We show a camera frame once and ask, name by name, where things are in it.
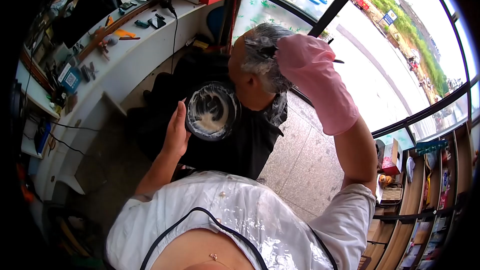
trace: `necklace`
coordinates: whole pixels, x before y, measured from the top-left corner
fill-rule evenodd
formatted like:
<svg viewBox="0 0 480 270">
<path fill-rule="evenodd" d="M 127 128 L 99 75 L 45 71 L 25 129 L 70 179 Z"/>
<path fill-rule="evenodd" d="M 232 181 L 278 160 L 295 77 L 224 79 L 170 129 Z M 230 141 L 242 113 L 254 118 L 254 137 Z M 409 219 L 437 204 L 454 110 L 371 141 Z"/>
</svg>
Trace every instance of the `necklace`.
<svg viewBox="0 0 480 270">
<path fill-rule="evenodd" d="M 217 260 L 218 257 L 217 257 L 217 254 L 216 254 L 216 253 L 211 253 L 211 254 L 208 255 L 208 256 L 211 257 L 213 261 L 215 261 L 215 262 L 217 262 L 217 263 L 220 263 L 220 264 L 224 265 L 225 267 L 227 267 L 228 269 L 232 270 L 232 268 L 230 268 L 229 266 L 225 265 L 225 264 L 222 263 L 221 261 Z"/>
</svg>

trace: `black mixing bowl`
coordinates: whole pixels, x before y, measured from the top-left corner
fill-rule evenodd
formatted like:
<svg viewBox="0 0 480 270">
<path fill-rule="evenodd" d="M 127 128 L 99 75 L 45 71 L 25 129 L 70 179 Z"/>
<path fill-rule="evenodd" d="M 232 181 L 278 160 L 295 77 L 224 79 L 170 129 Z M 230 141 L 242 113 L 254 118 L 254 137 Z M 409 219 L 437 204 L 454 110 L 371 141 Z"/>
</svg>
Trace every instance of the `black mixing bowl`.
<svg viewBox="0 0 480 270">
<path fill-rule="evenodd" d="M 205 141 L 219 141 L 231 135 L 242 115 L 235 89 L 219 81 L 208 81 L 194 88 L 185 106 L 186 128 Z"/>
</svg>

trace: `gray hair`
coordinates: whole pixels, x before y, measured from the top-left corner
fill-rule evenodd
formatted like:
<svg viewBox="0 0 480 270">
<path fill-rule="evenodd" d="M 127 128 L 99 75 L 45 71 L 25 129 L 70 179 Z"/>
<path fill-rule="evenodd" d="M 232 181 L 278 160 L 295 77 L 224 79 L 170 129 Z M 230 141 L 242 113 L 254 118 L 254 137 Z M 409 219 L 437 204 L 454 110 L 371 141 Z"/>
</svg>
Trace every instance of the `gray hair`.
<svg viewBox="0 0 480 270">
<path fill-rule="evenodd" d="M 280 73 L 274 53 L 277 40 L 293 35 L 294 32 L 274 23 L 261 23 L 252 31 L 251 36 L 244 37 L 246 57 L 241 69 L 258 75 L 265 92 L 286 92 L 292 83 Z"/>
</svg>

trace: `mirror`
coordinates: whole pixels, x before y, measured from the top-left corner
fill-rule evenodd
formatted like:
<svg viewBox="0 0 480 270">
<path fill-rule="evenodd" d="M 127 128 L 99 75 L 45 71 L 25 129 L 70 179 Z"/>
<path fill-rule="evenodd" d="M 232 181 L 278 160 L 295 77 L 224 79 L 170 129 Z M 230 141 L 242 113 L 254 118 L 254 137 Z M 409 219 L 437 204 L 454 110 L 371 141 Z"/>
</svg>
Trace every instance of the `mirror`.
<svg viewBox="0 0 480 270">
<path fill-rule="evenodd" d="M 32 53 L 36 67 L 50 81 L 48 73 L 87 47 L 100 27 L 111 25 L 146 2 L 45 0 L 25 41 L 27 56 Z"/>
</svg>

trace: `green grass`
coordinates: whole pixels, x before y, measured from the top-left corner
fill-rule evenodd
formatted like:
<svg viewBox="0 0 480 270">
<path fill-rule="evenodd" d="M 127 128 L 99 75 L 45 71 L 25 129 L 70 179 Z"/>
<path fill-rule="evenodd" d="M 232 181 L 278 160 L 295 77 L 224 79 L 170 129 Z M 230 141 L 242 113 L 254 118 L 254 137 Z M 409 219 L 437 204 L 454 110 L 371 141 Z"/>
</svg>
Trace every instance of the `green grass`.
<svg viewBox="0 0 480 270">
<path fill-rule="evenodd" d="M 417 27 L 412 23 L 411 18 L 403 11 L 403 9 L 394 0 L 370 0 L 377 9 L 383 13 L 387 13 L 390 9 L 398 16 L 393 25 L 402 34 L 404 38 L 417 46 L 421 57 L 421 67 L 427 71 L 430 81 L 434 84 L 437 93 L 443 97 L 448 92 L 447 77 L 442 68 L 430 51 L 427 43 L 419 35 Z"/>
</svg>

